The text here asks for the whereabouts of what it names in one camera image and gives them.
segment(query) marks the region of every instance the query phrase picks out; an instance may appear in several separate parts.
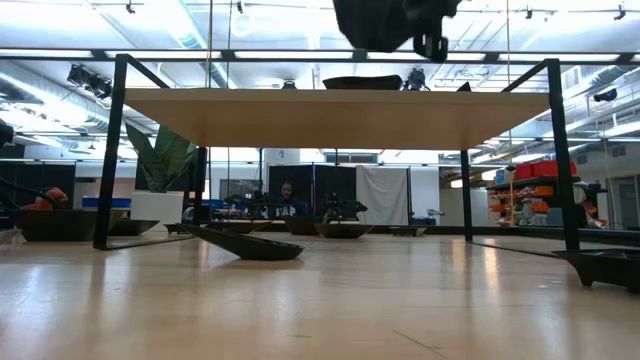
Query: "wooden tabletop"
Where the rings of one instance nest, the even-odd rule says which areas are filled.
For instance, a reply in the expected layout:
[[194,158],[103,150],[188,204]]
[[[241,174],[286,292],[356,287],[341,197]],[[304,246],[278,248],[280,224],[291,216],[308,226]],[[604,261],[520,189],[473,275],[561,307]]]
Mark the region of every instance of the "wooden tabletop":
[[199,146],[465,150],[549,107],[547,94],[127,89],[125,103]]

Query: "air duct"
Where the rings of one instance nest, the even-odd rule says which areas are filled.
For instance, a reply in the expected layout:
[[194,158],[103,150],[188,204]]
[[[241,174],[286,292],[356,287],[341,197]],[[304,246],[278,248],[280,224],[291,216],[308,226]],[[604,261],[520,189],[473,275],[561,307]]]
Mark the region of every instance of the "air duct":
[[11,94],[22,94],[25,100],[18,102],[37,105],[59,103],[60,111],[47,115],[70,129],[83,132],[105,132],[108,127],[109,111],[98,106],[95,101],[70,92],[69,89],[54,84],[12,62],[7,61],[0,68],[0,89],[5,89],[3,93],[7,91]]

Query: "orange object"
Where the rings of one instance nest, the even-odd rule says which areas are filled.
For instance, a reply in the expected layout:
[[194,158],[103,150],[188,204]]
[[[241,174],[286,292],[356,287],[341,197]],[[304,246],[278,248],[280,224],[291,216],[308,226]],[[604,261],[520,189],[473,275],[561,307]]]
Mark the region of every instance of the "orange object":
[[[47,191],[45,194],[58,203],[63,203],[69,200],[69,198],[67,198],[67,194],[65,194],[62,190],[55,187]],[[22,210],[53,210],[53,205],[51,205],[51,203],[48,202],[47,200],[37,197],[36,202],[30,205],[22,206],[20,209]]]

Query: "camera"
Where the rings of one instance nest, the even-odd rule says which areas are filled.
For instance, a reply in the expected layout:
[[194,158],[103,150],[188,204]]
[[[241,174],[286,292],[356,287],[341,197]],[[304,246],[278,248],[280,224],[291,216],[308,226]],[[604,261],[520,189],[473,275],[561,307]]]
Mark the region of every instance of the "camera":
[[601,94],[593,95],[593,100],[595,100],[596,102],[613,101],[617,97],[618,97],[618,90],[611,89],[611,90],[605,91],[605,92],[603,92]]

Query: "black metal table frame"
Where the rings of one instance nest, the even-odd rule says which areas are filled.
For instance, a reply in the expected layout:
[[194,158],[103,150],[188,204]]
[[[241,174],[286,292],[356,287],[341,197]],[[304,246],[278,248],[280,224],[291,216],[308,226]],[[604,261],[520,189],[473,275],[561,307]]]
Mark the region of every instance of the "black metal table frame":
[[[115,73],[112,91],[111,111],[109,114],[109,127],[107,133],[107,143],[102,169],[102,182],[100,184],[100,201],[98,206],[96,231],[93,239],[93,247],[100,250],[114,250],[130,248],[135,246],[153,245],[176,241],[175,239],[165,239],[137,243],[114,244],[111,243],[107,234],[109,232],[109,213],[111,211],[111,200],[113,196],[113,186],[115,181],[116,165],[118,162],[118,145],[120,142],[120,129],[122,125],[122,114],[126,92],[127,68],[131,65],[141,74],[151,80],[160,88],[169,88],[153,72],[147,69],[142,63],[129,54],[118,54],[115,58]],[[567,250],[579,249],[578,222],[574,210],[573,184],[571,183],[571,170],[569,148],[567,143],[567,132],[565,129],[565,114],[562,98],[560,60],[546,59],[535,65],[524,75],[506,87],[503,92],[511,92],[518,86],[531,79],[544,69],[547,69],[549,81],[549,105],[551,107],[551,121],[554,132],[554,143],[556,160],[558,162],[559,195],[562,204],[562,215],[564,219],[564,236]],[[206,147],[198,148],[198,158],[196,167],[196,189],[204,189],[204,178],[206,169]],[[548,253],[538,253],[533,251],[520,250],[509,247],[480,244],[473,242],[473,225],[471,221],[471,187],[469,182],[469,157],[467,150],[461,151],[462,169],[462,195],[464,212],[464,237],[465,241],[475,245],[495,247],[504,250],[512,250],[535,255],[550,256]],[[199,224],[203,218],[202,212],[202,192],[196,191],[194,223]]]
[[[567,142],[566,120],[564,112],[564,99],[562,98],[562,80],[559,59],[545,59],[535,65],[529,71],[516,79],[502,92],[511,92],[527,82],[533,76],[547,69],[549,82],[549,107],[551,109],[551,125],[553,128],[553,142],[558,163],[558,193],[562,206],[562,218],[564,222],[564,241],[566,250],[579,250],[580,239],[578,237],[578,219],[573,199],[573,181],[571,175],[571,158]],[[466,150],[461,151],[460,166],[462,168],[462,203],[464,215],[464,238],[467,243],[492,247],[502,250],[516,251],[526,254],[556,257],[551,253],[529,251],[507,246],[481,244],[473,241],[473,225],[471,220],[471,186],[469,181],[469,156]]]

